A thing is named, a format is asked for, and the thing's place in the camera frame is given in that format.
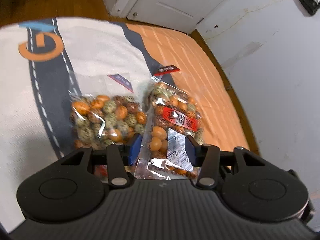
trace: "white wall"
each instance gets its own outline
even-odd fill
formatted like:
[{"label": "white wall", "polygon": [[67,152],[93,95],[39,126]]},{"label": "white wall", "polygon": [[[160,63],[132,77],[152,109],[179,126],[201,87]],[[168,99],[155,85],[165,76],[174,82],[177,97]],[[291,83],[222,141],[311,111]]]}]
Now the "white wall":
[{"label": "white wall", "polygon": [[[248,116],[262,156],[320,197],[320,10],[225,0],[198,26]],[[318,216],[310,225],[320,225]]]}]

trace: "printed bed cover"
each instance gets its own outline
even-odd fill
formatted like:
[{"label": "printed bed cover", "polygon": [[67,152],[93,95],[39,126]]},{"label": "printed bed cover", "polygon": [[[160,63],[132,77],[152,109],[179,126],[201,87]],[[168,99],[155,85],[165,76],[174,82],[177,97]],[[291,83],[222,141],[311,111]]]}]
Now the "printed bed cover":
[{"label": "printed bed cover", "polygon": [[171,74],[178,88],[203,92],[204,142],[222,150],[248,147],[218,71],[183,33],[50,18],[1,28],[0,44],[0,222],[7,232],[24,220],[15,196],[19,184],[72,151],[69,84],[81,93],[73,71],[89,76],[129,73],[141,98],[152,73],[161,65],[175,65],[189,76]]}]

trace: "product label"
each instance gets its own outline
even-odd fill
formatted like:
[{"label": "product label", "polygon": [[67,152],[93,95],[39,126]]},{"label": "product label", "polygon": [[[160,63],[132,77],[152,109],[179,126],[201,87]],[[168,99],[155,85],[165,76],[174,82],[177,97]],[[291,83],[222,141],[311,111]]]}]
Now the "product label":
[{"label": "product label", "polygon": [[160,67],[158,69],[158,71],[156,73],[154,73],[153,75],[160,76],[160,75],[164,75],[164,74],[168,74],[168,73],[176,72],[176,71],[180,71],[180,69],[178,69],[174,65],[170,65],[170,66],[166,66],[166,67]]},{"label": "product label", "polygon": [[175,125],[182,126],[194,132],[198,130],[197,119],[187,117],[183,113],[172,108],[164,107],[163,118],[170,123],[174,123]]},{"label": "product label", "polygon": [[133,93],[131,82],[125,79],[123,76],[119,74],[115,74],[115,75],[108,75],[108,77],[112,78],[114,81],[118,82],[120,85],[123,85],[125,88],[127,88],[127,90]]},{"label": "product label", "polygon": [[167,158],[170,162],[180,166],[182,169],[192,171],[193,167],[184,146],[185,137],[185,135],[177,133],[175,130],[168,129]]}]

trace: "orange logo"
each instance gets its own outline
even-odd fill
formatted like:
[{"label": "orange logo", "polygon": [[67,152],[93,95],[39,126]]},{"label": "orange logo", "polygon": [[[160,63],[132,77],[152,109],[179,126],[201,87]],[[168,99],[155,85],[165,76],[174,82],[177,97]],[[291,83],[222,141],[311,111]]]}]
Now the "orange logo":
[{"label": "orange logo", "polygon": [[24,42],[19,45],[19,52],[20,52],[21,56],[23,56],[24,58],[26,58],[28,60],[33,60],[33,61],[47,61],[47,60],[51,60],[51,59],[59,56],[60,53],[64,49],[64,45],[63,45],[62,39],[54,33],[48,33],[48,32],[38,33],[36,35],[37,47],[38,48],[45,47],[45,44],[44,44],[44,36],[45,35],[47,35],[53,39],[53,41],[56,45],[56,47],[53,50],[51,50],[49,52],[45,52],[45,53],[32,53],[27,49],[28,43]]}]

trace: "orange bedsheet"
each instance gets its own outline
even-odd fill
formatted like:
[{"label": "orange bedsheet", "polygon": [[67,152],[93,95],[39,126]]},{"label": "orange bedsheet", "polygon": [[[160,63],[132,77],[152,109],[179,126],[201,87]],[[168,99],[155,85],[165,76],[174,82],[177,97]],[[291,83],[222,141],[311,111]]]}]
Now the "orange bedsheet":
[{"label": "orange bedsheet", "polygon": [[196,94],[204,124],[204,142],[232,151],[236,146],[249,148],[239,117],[225,91],[222,79],[208,56],[188,35],[160,27],[127,24],[139,33],[156,61],[175,65],[183,71],[172,73],[178,88]]}]

